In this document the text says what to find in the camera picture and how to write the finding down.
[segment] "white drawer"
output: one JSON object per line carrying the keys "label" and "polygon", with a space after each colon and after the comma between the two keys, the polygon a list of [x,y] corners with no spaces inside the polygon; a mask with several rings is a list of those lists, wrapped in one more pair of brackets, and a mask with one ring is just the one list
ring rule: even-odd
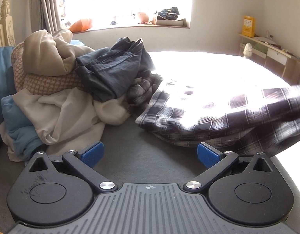
{"label": "white drawer", "polygon": [[280,62],[283,65],[286,65],[286,62],[288,60],[287,56],[278,53],[276,50],[273,50],[271,48],[268,48],[267,56],[270,57],[271,59],[276,60],[277,62]]}

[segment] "metal screw cap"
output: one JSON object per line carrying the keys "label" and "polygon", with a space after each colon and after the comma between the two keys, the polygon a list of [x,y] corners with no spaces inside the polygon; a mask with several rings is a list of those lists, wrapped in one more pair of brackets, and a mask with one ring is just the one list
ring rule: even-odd
{"label": "metal screw cap", "polygon": [[104,181],[104,182],[100,183],[99,186],[102,189],[108,190],[108,189],[112,189],[113,187],[115,187],[115,184],[111,181]]}
{"label": "metal screw cap", "polygon": [[200,182],[198,181],[189,181],[187,182],[186,186],[190,189],[198,189],[200,188],[202,185]]}

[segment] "gray curtain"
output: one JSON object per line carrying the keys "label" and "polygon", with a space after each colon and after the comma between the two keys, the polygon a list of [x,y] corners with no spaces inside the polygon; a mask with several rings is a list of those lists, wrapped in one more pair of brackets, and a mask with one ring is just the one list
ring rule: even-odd
{"label": "gray curtain", "polygon": [[53,34],[61,28],[57,0],[29,0],[32,32],[46,29]]}

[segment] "wooden headboard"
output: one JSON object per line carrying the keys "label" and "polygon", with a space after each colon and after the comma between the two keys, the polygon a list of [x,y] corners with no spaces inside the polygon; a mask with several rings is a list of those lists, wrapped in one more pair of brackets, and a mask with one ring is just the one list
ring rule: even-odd
{"label": "wooden headboard", "polygon": [[0,46],[15,46],[12,16],[10,16],[9,0],[1,2]]}

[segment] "wooden desk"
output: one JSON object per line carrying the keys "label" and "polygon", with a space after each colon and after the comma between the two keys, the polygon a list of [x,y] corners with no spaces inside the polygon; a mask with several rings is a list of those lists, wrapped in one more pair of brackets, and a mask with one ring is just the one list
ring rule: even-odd
{"label": "wooden desk", "polygon": [[285,80],[290,85],[298,83],[298,75],[294,73],[296,65],[300,62],[300,58],[296,58],[286,52],[268,45],[264,42],[256,40],[239,34],[242,37],[240,43],[240,53],[243,56],[243,49],[247,43],[251,43],[253,46],[253,53],[264,59],[264,67],[268,67],[269,64],[277,63],[279,66],[283,66],[282,74],[279,75],[283,80]]}

